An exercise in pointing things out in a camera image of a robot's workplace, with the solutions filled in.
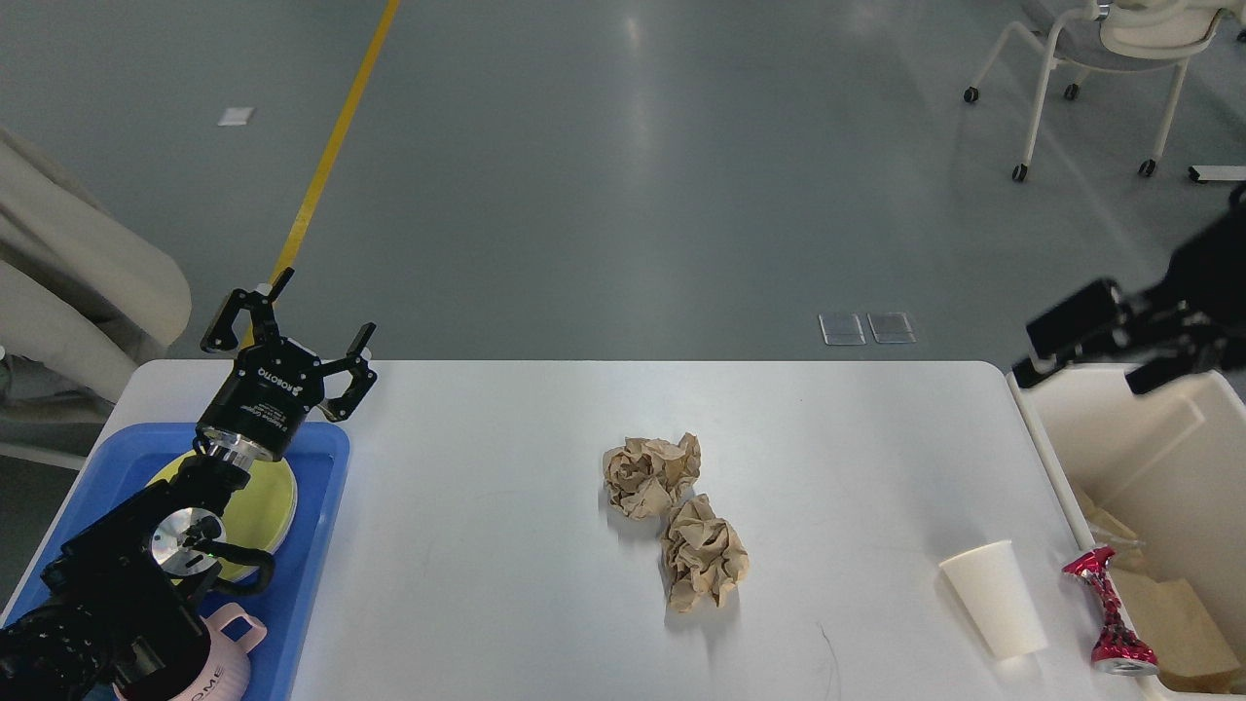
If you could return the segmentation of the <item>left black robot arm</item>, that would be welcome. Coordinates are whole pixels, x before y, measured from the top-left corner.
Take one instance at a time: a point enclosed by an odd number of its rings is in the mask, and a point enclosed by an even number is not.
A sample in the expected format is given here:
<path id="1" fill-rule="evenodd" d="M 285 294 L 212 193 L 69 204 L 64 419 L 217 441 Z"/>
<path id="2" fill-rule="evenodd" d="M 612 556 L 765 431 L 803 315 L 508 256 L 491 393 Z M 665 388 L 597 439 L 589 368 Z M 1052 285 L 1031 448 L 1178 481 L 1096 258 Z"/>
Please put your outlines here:
<path id="1" fill-rule="evenodd" d="M 224 383 L 169 479 L 145 487 L 65 542 L 44 568 L 49 599 L 2 630 L 5 700 L 81 700 L 97 684 L 120 699 L 240 696 L 249 667 L 226 661 L 232 608 L 201 616 L 206 594 L 262 594 L 275 555 L 227 539 L 224 510 L 257 461 L 280 461 L 312 408 L 346 421 L 378 381 L 374 322 L 343 359 L 320 359 L 277 327 L 294 271 L 224 299 L 201 347 L 234 351 Z"/>

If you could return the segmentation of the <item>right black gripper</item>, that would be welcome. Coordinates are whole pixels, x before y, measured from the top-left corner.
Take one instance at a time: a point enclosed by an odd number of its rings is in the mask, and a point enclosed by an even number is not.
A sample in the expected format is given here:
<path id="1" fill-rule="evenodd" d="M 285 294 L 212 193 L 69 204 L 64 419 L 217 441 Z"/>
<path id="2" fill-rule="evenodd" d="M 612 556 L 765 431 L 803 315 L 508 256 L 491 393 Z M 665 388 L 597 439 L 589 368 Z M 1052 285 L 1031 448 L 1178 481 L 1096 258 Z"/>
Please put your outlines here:
<path id="1" fill-rule="evenodd" d="M 1219 325 L 1182 327 L 1184 303 Z M 1100 359 L 1154 359 L 1126 374 L 1131 393 L 1144 395 L 1186 376 L 1241 371 L 1245 364 L 1244 186 L 1229 210 L 1179 245 L 1164 284 L 1125 293 L 1096 278 L 1025 325 L 1028 355 L 1011 367 L 1019 387 L 1035 387 L 1072 364 Z"/>

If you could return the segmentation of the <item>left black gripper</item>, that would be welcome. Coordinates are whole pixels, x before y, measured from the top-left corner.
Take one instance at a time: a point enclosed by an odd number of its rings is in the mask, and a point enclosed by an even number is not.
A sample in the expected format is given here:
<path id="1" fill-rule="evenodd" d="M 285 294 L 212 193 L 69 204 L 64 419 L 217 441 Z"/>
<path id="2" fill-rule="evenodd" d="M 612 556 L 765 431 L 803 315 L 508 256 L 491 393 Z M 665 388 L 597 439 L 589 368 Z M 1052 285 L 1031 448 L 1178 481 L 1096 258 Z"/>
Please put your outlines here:
<path id="1" fill-rule="evenodd" d="M 237 354 L 231 374 L 197 423 L 197 435 L 214 445 L 254 445 L 259 461 L 285 456 L 314 405 L 326 421 L 345 422 L 378 381 L 368 364 L 368 342 L 378 322 L 364 322 L 346 355 L 330 362 L 282 336 L 275 299 L 294 274 L 294 268 L 287 266 L 273 283 L 260 283 L 249 291 L 233 289 L 201 337 L 204 354 Z M 253 342 L 245 347 L 235 332 L 243 313 L 249 314 L 253 332 Z M 329 398 L 323 379 L 338 374 L 348 374 L 346 390 Z"/>

